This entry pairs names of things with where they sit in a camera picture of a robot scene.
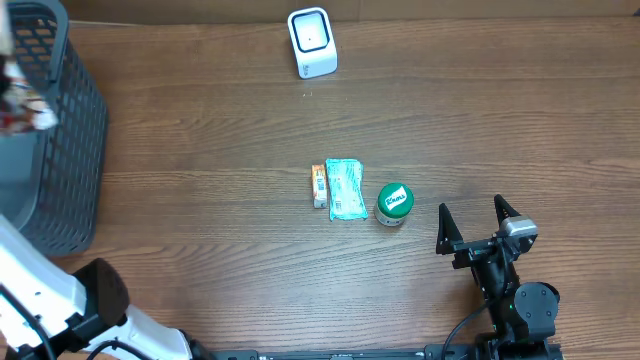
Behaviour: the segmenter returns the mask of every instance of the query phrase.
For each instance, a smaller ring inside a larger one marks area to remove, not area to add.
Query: teal packet
[[[327,159],[327,178],[331,194],[329,219],[366,219],[369,217],[362,198],[364,166],[355,159]]]

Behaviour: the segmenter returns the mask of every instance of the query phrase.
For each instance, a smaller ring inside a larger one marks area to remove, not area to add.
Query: mesh basket
[[[9,14],[18,63],[60,122],[33,135],[29,196],[9,220],[44,254],[81,252],[95,234],[107,107],[67,39],[59,2],[12,2]]]

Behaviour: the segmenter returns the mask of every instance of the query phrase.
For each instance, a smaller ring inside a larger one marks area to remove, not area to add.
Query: small box
[[[327,207],[327,172],[324,165],[311,167],[311,183],[313,187],[313,207],[324,209]]]

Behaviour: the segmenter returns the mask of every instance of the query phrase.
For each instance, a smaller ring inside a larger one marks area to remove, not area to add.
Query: wooden table
[[[567,359],[640,352],[640,23],[635,18],[334,25],[337,73],[297,77],[284,24],[75,29],[111,113],[95,257],[134,304],[211,349],[420,347],[481,303],[435,254],[501,193],[539,225],[516,267],[562,295]],[[310,167],[408,184],[388,229],[329,221]],[[457,339],[490,329],[488,316]]]

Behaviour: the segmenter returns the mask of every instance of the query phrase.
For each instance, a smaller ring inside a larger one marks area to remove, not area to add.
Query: can
[[[404,223],[413,207],[413,193],[402,183],[390,183],[380,190],[373,213],[385,226],[399,226]]]

